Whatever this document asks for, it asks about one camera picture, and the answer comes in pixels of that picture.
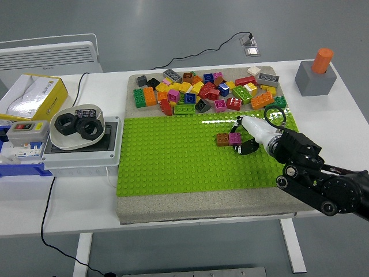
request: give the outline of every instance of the orange cylinder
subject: orange cylinder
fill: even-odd
[[[324,74],[327,71],[330,60],[333,58],[333,54],[333,51],[329,48],[320,48],[312,63],[311,70],[318,74]]]

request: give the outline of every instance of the blue lego brick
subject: blue lego brick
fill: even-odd
[[[220,96],[226,97],[229,95],[229,86],[225,83],[219,84],[218,89],[220,90]]]
[[[184,95],[184,103],[185,104],[196,104],[196,94],[186,93]]]
[[[207,82],[214,83],[214,77],[211,73],[204,74],[204,84],[206,84]]]

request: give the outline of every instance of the lego baseplate studs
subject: lego baseplate studs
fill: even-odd
[[[289,109],[284,111],[286,127],[297,130]],[[126,118],[117,196],[275,186],[283,165],[263,147],[241,156],[232,146],[216,145],[216,134],[229,133],[238,115],[262,118],[263,111]],[[282,115],[270,113],[269,119],[278,125]],[[251,139],[245,130],[240,134],[242,141]]]

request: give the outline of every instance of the yellow lego brick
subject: yellow lego brick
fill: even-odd
[[[191,92],[198,95],[198,93],[200,92],[200,89],[204,86],[203,82],[198,82],[196,84],[194,84],[194,86],[192,87]]]
[[[179,91],[181,93],[188,93],[192,90],[192,85],[190,83],[187,82],[183,82],[180,86],[179,86]]]
[[[269,91],[272,95],[275,95],[275,94],[276,94],[276,88],[275,88],[275,87],[269,87],[268,91]]]
[[[156,105],[155,93],[151,87],[144,88],[144,96],[145,96],[146,107]]]
[[[258,88],[253,83],[248,83],[243,86],[252,97],[254,97],[258,93]]]
[[[157,93],[157,101],[160,102],[163,99],[168,99],[168,92],[160,91]]]
[[[173,84],[169,85],[169,89],[174,89],[174,90],[178,91],[180,85],[181,85],[180,83],[173,83]]]
[[[167,85],[165,85],[164,83],[160,83],[159,85],[156,86],[155,90],[157,92],[164,92],[166,88],[168,88]]]
[[[260,85],[261,89],[264,89],[265,91],[269,90],[269,86],[268,85]]]
[[[229,90],[230,90],[230,91],[236,87],[235,83],[233,83],[232,81],[225,82],[225,84],[226,84],[227,86],[229,86]]]

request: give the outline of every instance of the power cord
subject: power cord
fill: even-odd
[[[83,78],[83,76],[85,76],[86,74],[90,74],[90,73],[85,72],[85,73],[83,73],[83,74],[82,74],[82,76],[81,76],[81,78],[80,78],[80,82],[78,83],[77,96],[76,96],[76,98],[75,98],[75,100],[74,100],[74,102],[73,102],[72,107],[74,107],[74,105],[76,104],[76,102],[77,102],[77,100],[78,100],[78,96],[80,95],[80,88],[81,88],[82,78]]]
[[[57,250],[59,253],[63,254],[64,256],[69,257],[69,258],[71,258],[71,259],[75,260],[76,262],[78,262],[78,263],[79,263],[79,264],[81,264],[81,265],[85,265],[85,266],[86,266],[86,267],[88,267],[90,270],[92,270],[92,271],[96,271],[96,272],[100,273],[101,275],[103,275],[104,277],[116,277],[116,275],[115,275],[114,273],[112,273],[112,272],[109,272],[109,273],[103,274],[101,271],[99,271],[99,270],[97,270],[97,269],[94,269],[94,268],[90,267],[88,264],[85,264],[85,263],[80,262],[77,258],[75,258],[75,257],[73,257],[73,256],[71,256],[71,255],[68,255],[68,254],[64,253],[64,252],[63,252],[63,251],[61,251],[59,248],[57,248],[57,247],[55,247],[55,246],[53,246],[53,245],[50,245],[50,244],[46,243],[46,241],[45,241],[45,239],[44,239],[44,224],[45,224],[45,218],[46,218],[46,214],[47,214],[47,210],[48,210],[48,205],[49,205],[49,203],[50,203],[51,192],[52,192],[52,188],[54,187],[55,179],[56,179],[56,177],[54,177],[54,179],[52,179],[52,183],[51,183],[51,186],[50,186],[50,191],[49,191],[48,196],[47,196],[47,203],[46,203],[45,213],[44,213],[44,216],[43,216],[43,219],[42,219],[42,224],[41,224],[41,240],[42,240],[42,242],[43,242],[46,246],[51,247],[51,248],[53,248],[53,249]]]
[[[231,39],[233,39],[236,35],[239,35],[240,33],[249,33],[249,38],[252,39],[253,38],[253,34],[251,32],[238,32],[238,33],[235,33],[230,39],[226,40],[225,42],[223,42],[219,47],[218,49],[212,49],[212,48],[209,48],[209,49],[205,49],[203,51],[201,51],[200,53],[198,54],[194,54],[194,55],[189,55],[189,56],[185,56],[185,57],[182,57],[182,58],[173,58],[168,64],[164,65],[164,66],[157,66],[155,68],[153,68],[152,70],[154,69],[158,69],[158,68],[166,68],[168,65],[170,65],[175,59],[177,60],[181,60],[181,59],[186,59],[186,58],[190,58],[190,57],[196,57],[196,56],[199,56],[201,55],[202,53],[206,52],[206,51],[218,51],[220,49],[220,47],[222,47],[223,45],[225,45],[227,42],[229,42]]]

